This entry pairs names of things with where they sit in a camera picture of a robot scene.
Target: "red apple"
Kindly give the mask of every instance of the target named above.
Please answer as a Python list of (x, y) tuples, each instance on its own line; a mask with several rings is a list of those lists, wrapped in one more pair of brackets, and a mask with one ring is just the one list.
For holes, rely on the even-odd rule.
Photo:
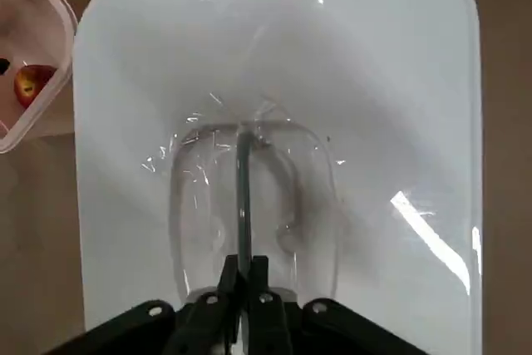
[(56, 68), (51, 66), (30, 65), (17, 71), (14, 89), (18, 102), (28, 108), (41, 92), (42, 88), (50, 81)]

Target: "pink container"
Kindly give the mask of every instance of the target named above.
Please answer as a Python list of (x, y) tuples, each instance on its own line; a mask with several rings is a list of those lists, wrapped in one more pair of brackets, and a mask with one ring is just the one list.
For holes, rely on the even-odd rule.
[[(65, 0), (0, 0), (0, 58), (10, 62), (0, 75), (0, 153), (10, 151), (71, 76), (71, 48), (77, 21)], [(14, 79), (21, 67), (57, 70), (32, 104), (17, 100)]]

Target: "white cutting board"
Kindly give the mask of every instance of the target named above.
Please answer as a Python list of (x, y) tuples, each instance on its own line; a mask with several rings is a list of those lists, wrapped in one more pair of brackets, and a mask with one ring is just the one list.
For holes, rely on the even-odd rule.
[(337, 299), (429, 353), (481, 354), (474, 0), (92, 0), (74, 85), (88, 328), (180, 306), (171, 176), (148, 159), (210, 91), (253, 88), (332, 157)]

